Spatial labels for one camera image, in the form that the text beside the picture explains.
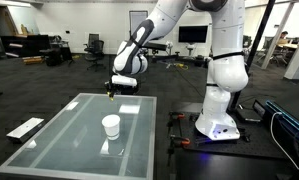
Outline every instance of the gray floor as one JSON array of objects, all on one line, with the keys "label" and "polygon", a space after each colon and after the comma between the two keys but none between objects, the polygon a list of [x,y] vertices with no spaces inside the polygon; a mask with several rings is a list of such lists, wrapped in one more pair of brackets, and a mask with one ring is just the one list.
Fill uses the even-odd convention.
[{"label": "gray floor", "polygon": [[[103,60],[108,64],[108,57]],[[103,83],[109,79],[108,68],[94,72],[87,71],[89,63],[83,58],[68,67],[63,63],[57,67],[45,64],[24,65],[20,59],[0,61],[0,165],[21,145],[14,145],[6,134],[31,117],[50,120],[78,93],[105,93]],[[189,82],[205,93],[207,70],[191,66],[189,70],[179,70]],[[139,95],[156,96],[156,145],[155,179],[169,178],[166,167],[167,113],[173,103],[202,102],[203,97],[185,81],[175,68],[166,69],[166,65],[150,64],[146,73],[141,75],[144,81]],[[253,97],[274,99],[282,92],[292,88],[293,83],[282,80],[282,76],[271,69],[261,70],[253,66],[248,86],[243,90],[240,101],[249,106]]]}]

